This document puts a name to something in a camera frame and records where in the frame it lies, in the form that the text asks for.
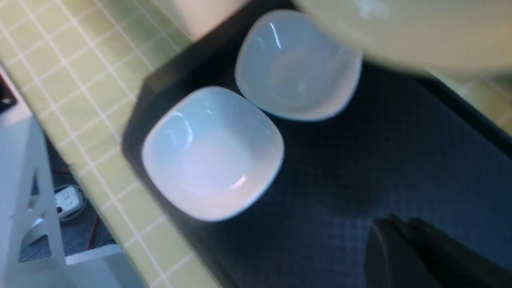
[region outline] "black tray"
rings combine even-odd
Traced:
[[[246,33],[288,1],[253,1],[149,76],[123,136],[137,175],[224,287],[364,287],[370,221],[419,217],[512,270],[512,140],[442,83],[365,63],[353,100],[318,123],[269,116],[285,160],[267,192],[218,223],[188,217],[141,159],[153,125],[192,91],[240,93]]]

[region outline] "cable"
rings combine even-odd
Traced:
[[[93,228],[91,230],[91,236],[89,237],[89,243],[87,244],[87,250],[90,250],[93,247],[94,238],[96,238],[96,231],[98,228],[99,216],[96,214],[96,218],[94,219]]]
[[[61,223],[69,222],[69,221],[75,219],[76,217],[78,217],[78,215],[82,214],[82,212],[87,207],[87,203],[89,202],[89,200],[87,199],[87,197],[86,197],[85,193],[83,192],[82,188],[80,188],[80,186],[78,186],[78,185],[73,185],[73,184],[61,185],[61,186],[55,187],[54,192],[57,193],[57,192],[59,192],[61,190],[64,190],[67,187],[74,187],[74,188],[76,188],[79,191],[80,195],[82,196],[83,205],[82,205],[82,207],[80,207],[80,209],[75,211],[73,214],[70,214],[68,217],[63,218],[63,219],[59,219],[59,222],[61,222]]]

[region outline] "white grout line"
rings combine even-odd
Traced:
[[[165,217],[164,215],[160,216],[157,220],[155,220],[155,222],[149,224],[146,228],[144,228],[144,230],[142,230],[140,232],[140,236],[144,236],[147,232],[149,232],[151,229],[153,229],[154,227],[156,227],[158,224],[164,222],[167,220],[167,217]],[[128,249],[128,247],[130,247],[133,243],[137,242],[137,239],[136,238],[132,238],[130,241],[128,241],[125,245],[124,245],[124,248],[123,250],[126,250]]]
[[[19,1],[19,3],[23,6],[23,8],[25,9],[25,11],[29,14],[29,16],[32,18],[32,20],[34,21],[34,23],[36,24],[37,28],[39,29],[39,31],[43,34],[43,36],[45,37],[45,39],[48,41],[48,44],[52,47],[52,49],[54,50],[54,52],[57,54],[57,56],[60,58],[60,60],[62,62],[64,62],[64,65],[66,66],[66,68],[69,70],[71,76],[73,77],[73,79],[77,82],[77,84],[80,86],[80,88],[82,89],[82,91],[84,92],[85,96],[89,99],[89,101],[91,102],[91,104],[94,106],[94,109],[96,110],[96,112],[99,113],[100,116],[102,116],[102,118],[105,120],[105,123],[106,125],[111,129],[112,133],[114,134],[114,137],[116,137],[116,139],[118,141],[121,141],[121,137],[119,137],[119,135],[117,135],[117,133],[115,132],[115,129],[112,127],[112,125],[110,125],[110,123],[107,121],[106,117],[103,115],[101,109],[98,107],[98,105],[96,104],[96,102],[93,100],[93,98],[89,95],[88,91],[84,88],[84,86],[81,84],[80,82],[80,79],[78,78],[78,76],[76,76],[76,73],[75,71],[73,71],[73,69],[71,69],[71,67],[69,66],[69,63],[66,62],[66,59],[64,58],[64,56],[62,56],[62,54],[59,52],[59,50],[57,49],[57,47],[55,47],[55,44],[48,38],[48,35],[47,33],[45,32],[45,30],[41,27],[39,21],[34,18],[34,16],[32,15],[32,13],[29,11],[27,5],[25,4],[25,0],[21,0]],[[67,10],[65,10],[65,12],[68,14],[68,17],[71,18],[71,15],[69,14],[69,12]]]
[[[153,39],[151,39],[148,43],[144,44],[143,46],[141,46],[141,49],[145,49],[146,47],[148,47],[149,45],[151,45],[154,41],[156,41],[161,35],[156,35],[155,37],[153,37]],[[74,58],[76,57],[78,53],[83,54],[83,51],[80,50],[78,52],[76,52],[74,55],[72,55],[69,59],[71,58]],[[132,59],[133,57],[135,57],[137,55],[136,52],[126,56],[124,59],[122,59],[121,61],[119,61],[118,63],[114,64],[112,66],[112,69],[117,69],[118,67],[122,66],[123,64],[125,64],[126,62],[128,62],[130,59]],[[45,72],[42,76],[39,77],[39,80],[44,80],[48,75],[50,75],[52,72],[60,69],[64,67],[64,63],[61,62],[59,65],[55,66],[54,68],[50,69],[49,71]],[[105,77],[107,74],[109,74],[110,71],[109,70],[106,70],[104,71],[103,73],[97,75],[96,77],[94,77],[89,83],[85,84],[84,87],[85,88],[89,88],[92,84],[94,84],[95,82],[101,80],[103,77]],[[33,86],[35,86],[37,83],[36,81],[26,85],[23,89],[21,89],[22,91],[26,92],[28,89],[32,88]],[[55,108],[58,108],[60,107],[62,104],[66,103],[67,101],[69,101],[70,99],[72,99],[74,96],[78,95],[80,92],[82,91],[81,88],[79,88],[78,90],[76,90],[75,92],[71,93],[69,96],[66,96],[64,99],[62,99],[60,102],[56,103],[55,105]],[[135,101],[135,96],[136,94],[133,94],[131,93],[130,94],[130,98],[131,100]],[[46,111],[45,113],[41,114],[39,116],[39,119],[43,118],[44,116],[46,116],[47,114],[49,114],[51,111],[53,111],[53,109],[50,109],[48,111]]]
[[[43,7],[39,8],[37,11],[34,12],[34,16],[38,16],[39,14],[45,12],[48,8],[50,8],[51,6],[53,5],[53,2],[49,2],[48,4],[44,5]],[[6,29],[6,33],[11,33],[12,31],[14,31],[16,28],[18,28],[19,26],[27,23],[30,21],[30,17],[27,17],[27,18],[24,18],[18,22],[16,22],[13,26],[9,27]]]
[[[25,9],[27,9],[27,6],[26,4],[24,3],[24,0],[21,0],[20,3],[23,5],[23,7]],[[13,48],[17,51],[17,53],[19,55],[21,55],[21,52],[19,50],[19,48],[17,47],[17,44],[14,42],[14,40],[11,38],[11,36],[9,34],[6,34],[9,42],[11,43],[11,45],[13,46]],[[22,61],[24,62],[24,64],[27,66],[27,69],[29,70],[29,73],[32,75],[32,77],[34,77],[34,79],[36,79],[38,81],[38,85],[39,87],[42,89],[43,93],[45,94],[46,98],[48,99],[49,103],[51,105],[54,105],[54,102],[52,100],[52,98],[50,97],[48,91],[46,90],[46,88],[40,83],[39,79],[36,77],[32,67],[28,64],[28,62],[22,58]],[[71,134],[72,133],[72,129],[70,128],[69,124],[66,122],[66,120],[64,119],[64,117],[62,116],[62,114],[60,113],[60,111],[58,110],[55,110],[55,112],[57,113],[57,116],[60,118],[60,120],[62,121],[62,124],[64,125],[65,129]],[[88,164],[90,166],[92,166],[92,162],[91,160],[89,159],[89,157],[87,156],[83,146],[81,145],[81,143],[76,139],[74,138],[73,139],[75,141],[75,143],[77,144],[78,146],[78,149],[80,150],[80,152],[82,153],[84,159],[88,162]],[[96,167],[92,166],[91,168],[93,170],[93,172],[96,174],[96,176],[98,177],[101,185],[103,186],[103,188],[106,190],[106,192],[109,194],[109,196],[111,198],[114,198],[113,194],[112,194],[112,191],[110,191],[110,188],[108,187],[108,185],[106,184],[105,180],[103,179],[103,177],[101,176],[101,174],[98,172],[98,170],[96,169]],[[124,218],[124,220],[126,221],[126,223],[128,224],[128,226],[130,227],[130,229],[134,232],[135,236],[138,238],[138,240],[140,241],[140,236],[137,232],[137,230],[135,229],[135,227],[133,226],[133,224],[130,222],[130,220],[128,219],[126,213],[124,212],[124,210],[121,208],[121,206],[119,205],[118,202],[114,201],[114,204],[116,205],[117,209],[119,210],[119,212],[121,213],[121,216]],[[160,275],[162,275],[162,270],[160,269],[160,267],[158,266],[154,256],[151,254],[151,252],[149,251],[149,249],[147,248],[146,244],[143,242],[143,241],[140,241],[141,242],[141,245],[142,245],[142,248],[144,249],[144,251],[147,253],[149,259],[151,260],[151,262],[153,263],[153,265],[155,266],[156,270],[158,271],[158,273]],[[169,286],[169,283],[166,279],[164,279],[164,282]]]
[[[153,23],[153,25],[155,25],[155,27],[158,29],[158,31],[163,34],[163,36],[165,38],[167,38],[167,40],[169,40],[170,44],[174,47],[174,49],[176,49],[176,51],[180,52],[181,49],[176,45],[174,44],[174,42],[169,38],[169,36],[167,34],[164,33],[164,30],[162,30],[160,28],[160,26],[158,26],[158,24],[153,20],[153,18],[147,13],[147,11],[139,4],[139,2],[137,0],[132,0],[133,3],[135,5],[137,5],[137,7],[142,10],[142,13],[144,13],[144,15],[146,15],[146,17],[151,21],[151,23]]]
[[[110,199],[105,204],[103,204],[103,206],[101,206],[99,208],[99,210],[103,212],[108,206],[112,205],[114,202],[117,202],[121,197],[123,197],[124,195],[128,194],[131,190],[135,189],[136,187],[138,187],[140,185],[141,185],[140,181],[135,181],[133,184],[128,186],[128,188],[124,189],[121,193],[119,193],[116,196],[114,196],[114,198]]]
[[[11,0],[4,0],[3,2],[1,2],[1,3],[0,3],[0,8],[1,8],[3,5],[5,5],[5,4],[9,3],[9,2],[11,2]]]
[[[194,258],[195,256],[195,253],[194,252],[191,252],[190,254],[188,254],[187,256],[185,256],[185,258],[181,259],[178,263],[176,263],[176,265],[174,265],[171,269],[169,269],[169,271],[165,272],[164,275],[160,276],[158,279],[156,279],[155,281],[153,281],[153,283],[151,283],[150,285],[150,288],[154,288],[161,280],[166,280],[170,275],[172,275],[179,267],[183,266],[184,264],[186,264],[187,262],[189,262],[192,258]]]
[[[106,116],[109,116],[110,114],[114,113],[117,111],[117,109],[119,109],[121,106],[123,106],[126,102],[128,101],[133,101],[131,98],[127,97],[123,100],[121,100],[119,103],[115,104],[114,106],[112,106],[110,109],[108,109],[107,111],[105,111],[105,115]],[[58,144],[56,147],[57,149],[61,148],[62,146],[66,145],[69,141],[71,141],[73,139],[73,137],[77,137],[77,136],[80,136],[83,132],[85,132],[88,128],[90,128],[92,125],[100,122],[101,120],[103,120],[101,117],[97,117],[96,119],[92,120],[91,122],[87,123],[84,127],[76,130],[69,138],[67,138],[66,140],[62,141],[60,144]]]
[[[119,146],[113,148],[112,150],[106,152],[105,155],[101,156],[98,160],[93,162],[93,165],[97,166],[98,164],[102,163],[103,161],[109,159],[112,155],[116,154],[119,150],[121,150],[121,145],[119,145]]]
[[[69,13],[68,9],[61,3],[61,2],[57,2],[60,7],[64,10],[64,13],[66,13],[68,15],[69,18],[72,18],[71,17],[71,14]],[[114,78],[117,79],[117,81],[119,82],[119,84],[121,85],[121,87],[123,87],[123,89],[125,90],[125,92],[127,94],[130,94],[130,90],[128,89],[128,87],[126,86],[126,84],[121,81],[121,79],[119,78],[119,76],[114,73],[114,70],[112,69],[111,65],[107,62],[107,60],[105,60],[105,58],[103,57],[103,55],[98,51],[98,49],[94,46],[93,42],[89,39],[89,37],[84,33],[84,31],[82,30],[82,27],[80,27],[80,25],[78,25],[78,23],[74,20],[74,19],[71,19],[71,22],[75,25],[75,27],[78,29],[78,31],[80,31],[80,33],[82,34],[82,36],[86,39],[87,43],[89,43],[89,45],[92,47],[92,49],[94,50],[94,52],[96,52],[96,54],[98,54],[98,57],[101,59],[101,61],[106,65],[107,69],[112,73],[112,75],[114,76]],[[112,129],[112,132],[114,133],[114,135],[116,136],[116,138],[119,138],[119,140],[121,140],[121,138],[119,137],[119,135],[117,135],[117,133],[115,132],[115,130],[112,128],[112,127],[109,127]]]
[[[491,79],[486,78],[485,81],[489,83],[489,85],[491,85],[494,89],[498,90],[501,94],[505,95],[509,100],[512,100],[512,95],[509,92],[503,90],[498,84],[494,83]]]
[[[98,7],[105,13],[105,15],[108,17],[108,19],[114,23],[114,26],[117,28],[117,30],[119,31],[119,33],[121,33],[121,35],[123,35],[124,39],[126,39],[126,41],[130,44],[130,46],[132,46],[133,49],[135,49],[135,52],[142,58],[142,60],[148,65],[148,67],[151,69],[151,71],[154,71],[155,68],[153,67],[153,65],[150,64],[150,62],[146,59],[146,57],[144,57],[144,55],[142,55],[142,53],[139,51],[139,49],[137,49],[137,47],[135,46],[135,44],[133,43],[133,41],[126,35],[126,33],[121,29],[121,27],[114,21],[114,19],[112,18],[112,16],[110,15],[110,13],[107,12],[107,10],[105,9],[105,7],[103,6],[103,4],[96,0],[96,4],[98,5]]]
[[[134,18],[136,15],[138,14],[138,12],[134,13],[133,15],[131,15],[130,17],[128,17],[128,19],[126,21],[124,21],[123,23],[121,23],[120,25],[121,26],[124,26],[126,25],[132,18]],[[107,31],[107,33],[105,33],[104,35],[102,35],[100,38],[96,39],[93,41],[93,45],[99,43],[100,41],[104,40],[105,38],[107,38],[108,36],[114,34],[115,32],[117,31],[116,28],[112,28],[111,30]],[[89,48],[91,48],[93,45],[87,45],[85,47],[83,47],[82,49],[78,50],[77,52],[75,52],[75,54],[71,55],[69,58],[67,58],[66,60],[60,62],[59,64],[57,64],[55,67],[53,67],[52,69],[46,71],[43,75],[41,75],[39,78],[42,80],[42,79],[45,79],[46,77],[48,77],[48,75],[50,75],[51,73],[53,73],[54,71],[60,69],[61,67],[65,66],[66,63],[69,63],[71,62],[72,60],[76,59],[77,57],[79,57],[80,55],[84,54],[85,52],[87,52],[87,50]],[[32,83],[29,83],[27,84],[25,87],[22,88],[22,90],[26,90],[28,88],[30,88],[31,86],[33,86],[35,84],[35,82],[32,82]]]
[[[94,10],[96,9],[96,7],[92,7],[92,8],[89,8],[88,10],[84,11],[82,14],[80,14],[79,17],[77,17],[77,20],[80,21],[82,20],[83,18],[85,18],[87,15],[91,14]],[[65,25],[62,25],[61,27],[59,27],[57,30],[55,30],[54,32],[52,32],[51,34],[49,34],[49,38],[50,39],[53,39],[55,36],[57,36],[58,34],[60,34],[62,31],[68,29],[69,27],[73,26],[73,24],[70,22],[70,23],[66,23]],[[32,47],[30,47],[29,49],[27,49],[26,51],[24,51],[19,57],[16,57],[12,60],[10,60],[9,62],[6,63],[6,65],[10,65],[12,64],[13,62],[16,62],[17,60],[19,60],[21,57],[25,57],[27,54],[31,53],[32,51],[36,50],[37,48],[43,46],[44,44],[48,43],[48,41],[46,41],[46,39],[43,39],[41,40],[40,42],[34,44]]]
[[[469,91],[471,91],[471,89],[478,83],[480,82],[482,79],[480,78],[477,78],[477,79],[473,79],[471,81],[469,81],[468,83],[464,84],[461,88],[459,88],[456,92],[457,94],[459,94],[460,96],[464,96],[466,95]]]

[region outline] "blurry yellow object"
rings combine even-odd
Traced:
[[[512,72],[512,0],[294,0],[328,33],[401,70]]]

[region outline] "white bowl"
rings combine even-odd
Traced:
[[[282,118],[315,121],[339,113],[357,86],[362,53],[331,40],[300,12],[263,15],[238,55],[242,94]]]
[[[142,162],[160,192],[205,221],[249,207],[272,183],[283,157],[283,138],[274,123],[221,87],[199,89],[181,100],[142,146]]]

